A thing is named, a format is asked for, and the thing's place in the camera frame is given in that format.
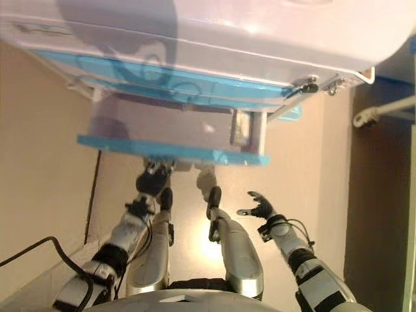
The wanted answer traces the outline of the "dark robot right hand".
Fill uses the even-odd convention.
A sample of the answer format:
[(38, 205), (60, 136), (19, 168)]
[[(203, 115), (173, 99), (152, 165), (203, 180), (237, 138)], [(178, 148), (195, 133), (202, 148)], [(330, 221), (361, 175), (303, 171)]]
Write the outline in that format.
[(252, 197), (257, 205), (252, 209), (239, 209), (237, 214), (240, 216), (254, 216), (268, 220), (276, 214), (271, 203), (260, 193), (256, 191), (248, 191), (248, 195)]

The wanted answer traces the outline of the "dark robot left hand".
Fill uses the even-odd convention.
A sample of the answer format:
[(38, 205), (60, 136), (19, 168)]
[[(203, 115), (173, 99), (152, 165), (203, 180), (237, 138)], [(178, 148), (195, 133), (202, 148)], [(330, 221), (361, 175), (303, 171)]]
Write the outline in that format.
[(144, 159), (144, 171), (136, 179), (136, 190), (156, 197), (165, 187), (175, 165), (175, 161), (170, 159)]

